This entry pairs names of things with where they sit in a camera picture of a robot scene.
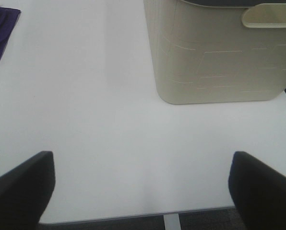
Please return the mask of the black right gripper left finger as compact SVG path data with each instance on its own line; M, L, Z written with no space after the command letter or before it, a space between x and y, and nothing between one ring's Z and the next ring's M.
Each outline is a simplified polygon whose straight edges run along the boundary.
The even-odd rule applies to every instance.
M55 182L51 151L42 151L0 176L0 230L35 230Z

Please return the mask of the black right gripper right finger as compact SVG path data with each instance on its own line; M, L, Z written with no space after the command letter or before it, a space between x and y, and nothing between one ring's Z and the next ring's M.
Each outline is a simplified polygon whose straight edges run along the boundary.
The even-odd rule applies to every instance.
M252 155L233 155L228 188L249 230L286 230L286 177Z

